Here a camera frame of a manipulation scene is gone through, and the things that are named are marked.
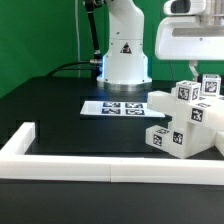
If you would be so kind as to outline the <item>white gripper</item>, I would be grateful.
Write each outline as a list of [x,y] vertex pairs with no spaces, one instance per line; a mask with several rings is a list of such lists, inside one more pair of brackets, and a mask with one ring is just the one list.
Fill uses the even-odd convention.
[[155,55],[160,60],[188,60],[197,82],[198,61],[224,60],[224,26],[202,26],[198,16],[167,17],[158,26]]

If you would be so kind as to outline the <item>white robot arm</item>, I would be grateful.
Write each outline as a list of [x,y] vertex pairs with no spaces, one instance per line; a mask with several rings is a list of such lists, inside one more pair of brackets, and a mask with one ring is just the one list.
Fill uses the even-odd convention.
[[[97,84],[135,91],[152,82],[143,52],[144,14],[133,0],[105,0],[109,9],[109,49]],[[189,63],[193,77],[200,61],[224,61],[224,0],[167,0],[157,29],[155,55]]]

